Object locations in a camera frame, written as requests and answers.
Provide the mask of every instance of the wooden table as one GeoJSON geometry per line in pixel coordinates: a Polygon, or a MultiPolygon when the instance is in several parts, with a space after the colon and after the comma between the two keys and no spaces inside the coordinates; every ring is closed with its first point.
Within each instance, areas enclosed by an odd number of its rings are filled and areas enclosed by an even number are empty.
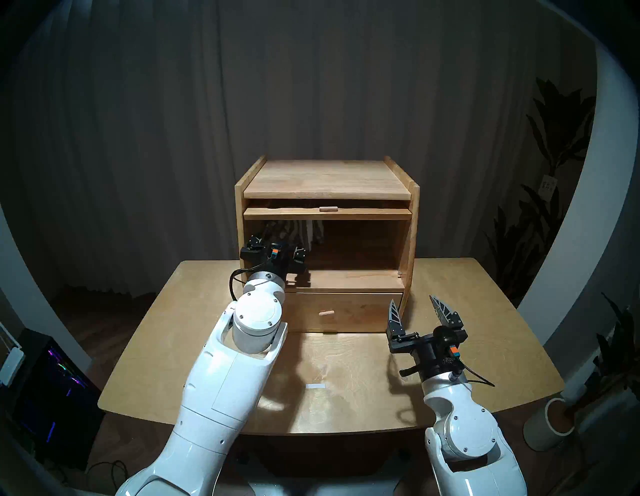
{"type": "MultiPolygon", "coordinates": [[[[173,424],[182,386],[222,310],[228,275],[238,261],[182,262],[138,326],[98,406],[130,417],[173,424]]],[[[439,325],[429,294],[457,310],[468,339],[464,362],[496,384],[474,384],[476,402],[496,412],[561,391],[546,352],[474,259],[416,259],[409,332],[439,325]]],[[[244,433],[347,433],[430,426],[409,355],[391,355],[384,333],[290,332],[244,433]]]]}

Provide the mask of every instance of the gray curtain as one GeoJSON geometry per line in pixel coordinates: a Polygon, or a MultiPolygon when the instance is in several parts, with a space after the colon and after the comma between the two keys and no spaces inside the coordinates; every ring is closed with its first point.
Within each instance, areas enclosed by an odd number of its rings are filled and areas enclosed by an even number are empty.
{"type": "Polygon", "coordinates": [[[482,258],[496,206],[544,172],[535,77],[591,72],[533,1],[66,0],[5,81],[8,166],[90,289],[236,257],[233,185],[264,153],[390,155],[422,188],[417,255],[482,258]]]}

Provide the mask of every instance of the wooden shelf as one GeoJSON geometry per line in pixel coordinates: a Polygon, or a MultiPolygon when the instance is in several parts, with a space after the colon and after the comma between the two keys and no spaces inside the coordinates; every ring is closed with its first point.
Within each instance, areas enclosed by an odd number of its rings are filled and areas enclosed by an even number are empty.
{"type": "Polygon", "coordinates": [[[402,293],[404,283],[395,269],[325,270],[287,276],[287,292],[387,292],[402,293]]]}
{"type": "Polygon", "coordinates": [[[341,209],[321,212],[316,208],[285,207],[277,209],[249,207],[245,220],[411,220],[408,209],[341,209]]]}
{"type": "Polygon", "coordinates": [[[411,193],[383,161],[269,160],[243,198],[344,198],[411,200],[411,193]]]}

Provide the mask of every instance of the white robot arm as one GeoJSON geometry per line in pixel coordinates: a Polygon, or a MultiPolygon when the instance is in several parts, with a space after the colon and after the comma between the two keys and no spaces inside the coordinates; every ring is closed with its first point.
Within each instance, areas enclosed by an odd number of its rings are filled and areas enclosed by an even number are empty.
{"type": "MultiPolygon", "coordinates": [[[[304,270],[304,251],[296,250],[292,258],[284,245],[272,245],[267,261],[259,264],[266,270],[252,273],[243,295],[218,319],[184,384],[178,420],[162,453],[126,480],[118,496],[211,495],[287,336],[287,324],[280,322],[284,276],[304,270]],[[229,330],[240,351],[224,345],[229,330]],[[270,346],[265,356],[255,355],[270,346]]],[[[257,246],[254,258],[264,255],[264,247],[257,246]]]]}
{"type": "Polygon", "coordinates": [[[433,334],[406,334],[392,301],[387,337],[391,353],[410,353],[416,364],[401,376],[419,372],[424,402],[436,414],[425,432],[425,444],[442,496],[526,496],[527,486],[502,431],[491,412],[471,399],[471,384],[458,346],[467,338],[462,320],[434,297],[442,326],[433,334]],[[472,460],[487,455],[481,468],[453,472],[447,461],[472,460]]]}

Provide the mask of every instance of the wooden drawer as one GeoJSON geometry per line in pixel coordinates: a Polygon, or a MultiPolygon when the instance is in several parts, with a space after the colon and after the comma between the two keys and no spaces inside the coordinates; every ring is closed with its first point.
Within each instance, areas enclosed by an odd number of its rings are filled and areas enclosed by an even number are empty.
{"type": "Polygon", "coordinates": [[[402,293],[288,292],[282,320],[290,331],[385,332],[389,303],[402,293]]]}

